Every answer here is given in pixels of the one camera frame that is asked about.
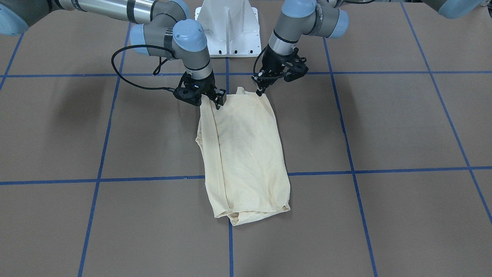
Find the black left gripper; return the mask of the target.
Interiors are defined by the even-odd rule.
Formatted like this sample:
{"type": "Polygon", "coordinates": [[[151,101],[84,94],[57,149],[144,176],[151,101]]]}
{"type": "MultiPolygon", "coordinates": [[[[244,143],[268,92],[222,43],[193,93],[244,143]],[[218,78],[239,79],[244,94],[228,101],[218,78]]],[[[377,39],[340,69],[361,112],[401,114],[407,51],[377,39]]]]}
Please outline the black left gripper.
{"type": "Polygon", "coordinates": [[[306,58],[298,55],[299,49],[293,48],[292,53],[280,55],[271,47],[266,46],[257,56],[253,65],[252,80],[256,83],[256,94],[261,97],[270,83],[278,79],[291,82],[304,77],[309,68],[306,66],[306,58]]]}

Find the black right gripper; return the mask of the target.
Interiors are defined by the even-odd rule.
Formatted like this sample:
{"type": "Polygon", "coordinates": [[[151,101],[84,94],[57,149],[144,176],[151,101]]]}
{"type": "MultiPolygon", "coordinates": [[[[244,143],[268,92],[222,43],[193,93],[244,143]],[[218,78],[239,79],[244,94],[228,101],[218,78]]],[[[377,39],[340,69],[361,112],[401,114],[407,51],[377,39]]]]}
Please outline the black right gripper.
{"type": "Polygon", "coordinates": [[[184,73],[173,95],[176,99],[197,107],[201,105],[202,95],[205,95],[215,104],[216,110],[219,110],[226,102],[226,90],[216,88],[216,81],[212,72],[200,80],[193,79],[189,73],[184,73]]]}

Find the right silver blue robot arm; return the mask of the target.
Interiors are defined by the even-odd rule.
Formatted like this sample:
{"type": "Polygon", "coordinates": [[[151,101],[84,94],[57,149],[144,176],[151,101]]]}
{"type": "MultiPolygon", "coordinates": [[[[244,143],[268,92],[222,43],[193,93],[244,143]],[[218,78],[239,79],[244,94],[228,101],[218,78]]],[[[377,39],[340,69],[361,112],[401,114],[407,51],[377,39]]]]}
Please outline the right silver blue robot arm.
{"type": "Polygon", "coordinates": [[[165,87],[174,97],[200,106],[206,96],[220,108],[226,91],[216,87],[207,37],[202,25],[191,18],[182,0],[2,0],[1,34],[18,36],[53,11],[77,10],[133,23],[130,45],[116,54],[134,49],[160,58],[153,74],[167,61],[181,60],[186,71],[177,88],[165,87]]]}

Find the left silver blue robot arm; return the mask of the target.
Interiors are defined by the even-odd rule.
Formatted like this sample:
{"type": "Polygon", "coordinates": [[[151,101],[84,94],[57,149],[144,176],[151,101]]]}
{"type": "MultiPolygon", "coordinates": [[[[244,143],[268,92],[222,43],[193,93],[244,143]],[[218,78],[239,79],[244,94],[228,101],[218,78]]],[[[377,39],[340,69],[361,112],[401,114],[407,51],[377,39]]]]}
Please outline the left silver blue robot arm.
{"type": "Polygon", "coordinates": [[[278,79],[292,82],[304,77],[309,68],[306,58],[300,57],[297,43],[303,35],[339,38],[349,27],[349,15],[341,10],[341,0],[330,5],[327,0],[286,0],[266,47],[260,52],[259,71],[254,70],[252,81],[256,94],[262,96],[278,79]]]}

